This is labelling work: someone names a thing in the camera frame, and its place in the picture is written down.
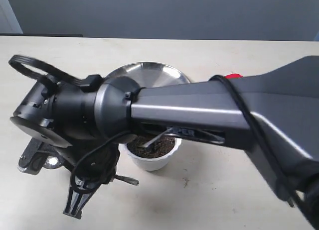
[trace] table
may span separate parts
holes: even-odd
[[[276,199],[244,152],[189,141],[155,173],[140,170],[122,154],[118,173],[139,179],[140,185],[114,181],[93,196],[81,220],[63,215],[65,169],[43,169],[37,176],[16,169],[30,137],[9,117],[34,81],[7,64],[13,54],[36,57],[81,78],[106,76],[133,62],[161,62],[197,82],[214,74],[266,73],[319,55],[319,42],[0,37],[0,229],[311,229],[297,209]]]

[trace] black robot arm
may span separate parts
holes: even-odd
[[[216,76],[208,82],[150,89],[127,77],[91,75],[80,80],[22,56],[9,63],[37,80],[11,118],[39,143],[26,149],[32,152],[28,156],[43,153],[39,146],[48,145],[72,171],[65,214],[80,218],[101,184],[123,180],[116,175],[117,143],[166,131],[244,150],[276,196],[295,203],[317,227],[319,57],[259,76],[230,81]],[[36,75],[22,64],[48,75]],[[48,155],[37,161],[38,169]],[[37,158],[28,159],[20,160],[20,170],[37,173],[29,167]],[[296,191],[305,194],[303,200]]]

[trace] red object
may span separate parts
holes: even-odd
[[[240,77],[243,77],[243,76],[238,74],[238,73],[232,73],[232,74],[226,75],[225,77],[226,78],[240,78]]]

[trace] gray wall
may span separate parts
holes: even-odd
[[[24,33],[312,40],[319,0],[9,0]]]

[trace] stainless steel bowl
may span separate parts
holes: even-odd
[[[162,87],[190,83],[187,76],[178,69],[156,62],[137,62],[120,67],[107,77],[127,76],[141,87]]]

